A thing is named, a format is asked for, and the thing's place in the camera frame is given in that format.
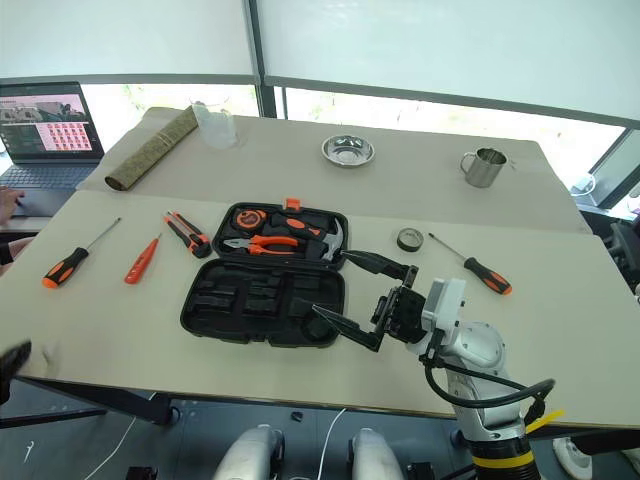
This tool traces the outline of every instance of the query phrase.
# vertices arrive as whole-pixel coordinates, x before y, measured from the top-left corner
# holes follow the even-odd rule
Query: black cable
[[[474,370],[469,370],[468,368],[458,367],[457,365],[452,365],[451,363],[443,362],[438,366],[442,366],[447,370],[451,370],[452,372],[461,373],[463,375],[469,375],[470,377],[481,378],[483,380],[489,380],[490,382],[501,383],[502,385],[506,385],[507,387],[515,388],[516,390],[524,390],[524,385],[521,385],[517,382],[513,382],[511,380],[507,380],[506,378],[496,377],[494,375],[489,375],[488,373],[476,372]]]
[[[490,382],[500,383],[502,385],[506,385],[507,387],[515,388],[516,390],[524,390],[525,388],[527,388],[524,385],[521,385],[520,383],[513,382],[513,381],[507,380],[505,378],[500,378],[500,377],[497,377],[497,376],[494,376],[494,375],[489,375],[487,373],[476,372],[474,370],[469,370],[467,368],[458,367],[457,365],[452,365],[452,364],[447,363],[447,362],[442,362],[442,363],[439,363],[438,365],[446,368],[447,370],[451,370],[453,372],[457,372],[457,373],[460,373],[460,374],[463,374],[463,375],[469,375],[470,377],[481,378],[483,380],[488,380]],[[550,391],[551,391],[551,389],[549,389],[546,392],[541,392],[541,393],[538,393],[536,395],[533,395],[533,398],[535,400],[531,404],[531,406],[529,406],[529,409],[527,410],[527,413],[524,416],[524,424],[525,425],[529,425],[531,422],[533,422],[534,420],[536,420],[536,419],[540,418],[542,415],[544,415],[544,411],[545,411],[544,399],[549,394]]]
[[[455,472],[451,472],[451,473],[445,475],[440,480],[451,480],[452,478],[456,478],[456,477],[459,477],[460,475],[464,475],[465,473],[469,473],[470,471],[474,470],[475,468],[476,468],[476,466],[472,463],[470,465],[467,465],[466,467],[462,467],[462,468],[456,470]]]
[[[455,395],[451,395],[449,392],[446,392],[442,388],[440,388],[440,385],[438,385],[435,378],[433,378],[432,366],[425,365],[424,373],[425,377],[427,378],[427,383],[440,398],[446,400],[449,403],[464,408],[495,408],[501,407],[503,405],[509,405],[510,403],[519,402],[520,400],[524,400],[528,397],[533,397],[536,394],[542,392],[548,393],[556,383],[555,380],[549,378],[547,380],[543,380],[542,382],[538,382],[531,387],[526,387],[520,391],[510,393],[509,395],[504,395],[502,397],[489,398],[486,400],[470,400],[466,398],[456,397]]]

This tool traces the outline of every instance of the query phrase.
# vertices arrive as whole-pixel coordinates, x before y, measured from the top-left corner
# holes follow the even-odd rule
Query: claw hammer head
[[[336,222],[336,233],[327,233],[322,241],[327,244],[327,252],[322,256],[323,260],[333,260],[333,256],[336,253],[336,250],[342,246],[342,227],[340,226],[340,222],[338,222],[337,218],[334,218]]]

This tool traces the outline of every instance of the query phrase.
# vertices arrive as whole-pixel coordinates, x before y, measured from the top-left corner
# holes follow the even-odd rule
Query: person's hand
[[[0,187],[0,225],[9,221],[16,210],[18,198],[24,197],[22,190]]]

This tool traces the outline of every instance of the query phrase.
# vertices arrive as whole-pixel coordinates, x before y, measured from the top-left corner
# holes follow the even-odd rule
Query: white power cord
[[[331,425],[329,426],[329,431],[327,432],[327,436],[324,439],[324,447],[322,447],[322,455],[320,455],[320,467],[318,468],[318,478],[316,480],[320,480],[320,477],[322,476],[322,465],[324,464],[324,455],[325,453],[327,453],[327,444],[329,443],[329,436],[331,435],[331,430],[333,430],[333,426],[336,424],[340,416],[346,411],[347,411],[346,408],[343,408],[342,410],[340,410],[340,413],[338,413],[338,415],[335,416],[335,418],[333,419],[333,422],[331,422]]]
[[[153,397],[155,397],[156,394],[153,393],[151,394],[151,396],[148,398],[148,401],[153,400]],[[98,465],[95,470],[93,472],[91,472],[89,475],[87,475],[86,477],[84,477],[84,480],[89,480],[91,477],[93,477],[96,473],[98,473],[98,470],[100,470],[102,467],[104,467],[104,465],[111,460],[111,458],[118,452],[118,450],[120,449],[120,447],[122,446],[122,443],[124,442],[124,439],[127,438],[127,435],[129,433],[129,430],[131,430],[131,427],[133,427],[133,424],[136,423],[137,417],[133,417],[133,420],[131,420],[131,423],[129,424],[129,426],[127,427],[127,429],[124,431],[124,435],[122,435],[122,438],[120,439],[120,441],[118,442],[118,445],[116,445],[116,448],[113,450],[113,452],[111,452],[111,454],[105,458],[102,463],[100,465]]]

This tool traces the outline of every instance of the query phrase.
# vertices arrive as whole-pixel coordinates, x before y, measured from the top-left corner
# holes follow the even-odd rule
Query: tool case
[[[295,220],[305,222],[313,232],[337,235],[342,231],[342,241],[330,259],[323,258],[328,255],[324,241],[301,238],[286,225]],[[261,254],[229,246],[249,243],[256,235],[293,237],[298,245],[270,244],[262,248],[279,253]],[[220,258],[205,263],[198,272],[180,322],[194,335],[231,342],[329,346],[337,332],[311,306],[343,312],[345,286],[338,270],[344,263],[340,250],[347,248],[347,241],[347,219],[340,213],[302,208],[295,199],[284,207],[237,203],[227,211],[212,241]]]

